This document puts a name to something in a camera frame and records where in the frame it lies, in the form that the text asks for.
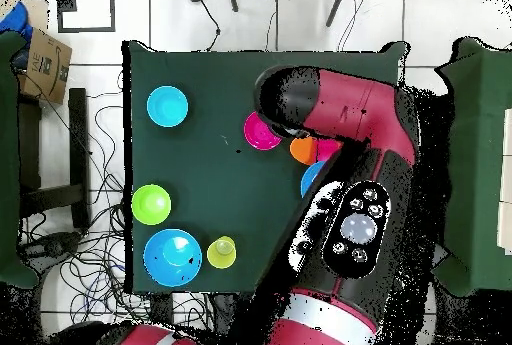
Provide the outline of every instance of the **blue object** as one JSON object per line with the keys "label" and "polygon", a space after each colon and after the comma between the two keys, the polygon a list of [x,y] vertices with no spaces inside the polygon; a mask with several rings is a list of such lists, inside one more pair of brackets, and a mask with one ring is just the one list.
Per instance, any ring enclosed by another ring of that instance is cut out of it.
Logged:
{"label": "blue object", "polygon": [[159,126],[177,126],[185,119],[187,112],[187,97],[173,86],[160,86],[149,95],[148,114]]}
{"label": "blue object", "polygon": [[316,175],[322,169],[322,166],[325,164],[325,161],[318,161],[315,164],[312,164],[308,167],[308,169],[304,172],[302,179],[300,181],[300,195],[304,197],[309,187],[315,180]]}
{"label": "blue object", "polygon": [[32,26],[28,24],[28,11],[21,1],[0,22],[0,32],[4,30],[20,33],[27,41],[27,44],[32,40]]}
{"label": "blue object", "polygon": [[153,235],[144,249],[144,266],[160,285],[181,286],[195,278],[203,255],[198,242],[180,229]]}

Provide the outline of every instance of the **cup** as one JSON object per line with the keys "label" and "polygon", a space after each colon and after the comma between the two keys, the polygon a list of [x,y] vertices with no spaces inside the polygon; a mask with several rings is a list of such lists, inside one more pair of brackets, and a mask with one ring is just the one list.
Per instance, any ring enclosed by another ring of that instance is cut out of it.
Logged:
{"label": "cup", "polygon": [[171,197],[158,185],[141,186],[132,198],[133,216],[142,224],[162,223],[171,212]]}
{"label": "cup", "polygon": [[229,236],[222,236],[208,247],[206,258],[217,269],[227,269],[236,259],[235,242]]}

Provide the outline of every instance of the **round button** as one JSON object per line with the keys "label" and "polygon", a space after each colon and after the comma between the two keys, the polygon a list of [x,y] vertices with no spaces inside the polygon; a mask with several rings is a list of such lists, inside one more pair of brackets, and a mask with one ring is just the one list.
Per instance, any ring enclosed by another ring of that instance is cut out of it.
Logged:
{"label": "round button", "polygon": [[353,199],[352,201],[350,201],[350,206],[354,210],[361,210],[361,208],[363,208],[363,201],[358,200],[358,199]]}
{"label": "round button", "polygon": [[371,217],[365,214],[354,213],[345,217],[341,224],[340,232],[349,241],[364,245],[375,237],[377,225]]}
{"label": "round button", "polygon": [[370,214],[375,217],[376,219],[378,219],[380,216],[382,216],[382,207],[380,205],[370,205],[368,207],[368,211],[370,212]]}
{"label": "round button", "polygon": [[352,251],[352,257],[354,257],[354,260],[358,263],[364,263],[366,260],[368,260],[366,251],[362,250],[361,248],[356,248],[354,251]]}
{"label": "round button", "polygon": [[332,251],[334,254],[343,254],[347,250],[347,246],[343,242],[336,242],[333,247]]}
{"label": "round button", "polygon": [[370,201],[375,201],[377,199],[377,192],[375,192],[375,189],[365,189],[363,196]]}

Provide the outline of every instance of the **cardboard box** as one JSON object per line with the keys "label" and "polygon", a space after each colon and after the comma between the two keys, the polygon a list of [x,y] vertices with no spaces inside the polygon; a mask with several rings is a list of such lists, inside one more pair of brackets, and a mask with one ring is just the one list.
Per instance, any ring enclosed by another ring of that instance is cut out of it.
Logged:
{"label": "cardboard box", "polygon": [[71,61],[71,48],[46,34],[48,2],[45,0],[0,0],[0,20],[11,12],[19,1],[27,8],[28,24],[33,27],[26,73],[28,78],[22,74],[18,75],[20,93],[62,104]]}
{"label": "cardboard box", "polygon": [[71,48],[34,28],[28,54],[27,76],[18,75],[24,95],[62,104],[68,80]]}

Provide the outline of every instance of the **yellow cup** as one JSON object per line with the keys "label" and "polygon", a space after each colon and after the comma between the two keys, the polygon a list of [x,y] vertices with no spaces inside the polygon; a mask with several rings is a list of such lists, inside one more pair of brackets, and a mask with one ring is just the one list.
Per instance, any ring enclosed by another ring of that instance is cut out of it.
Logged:
{"label": "yellow cup", "polygon": [[206,258],[213,267],[227,269],[236,259],[235,241],[229,236],[220,237],[210,244]]}

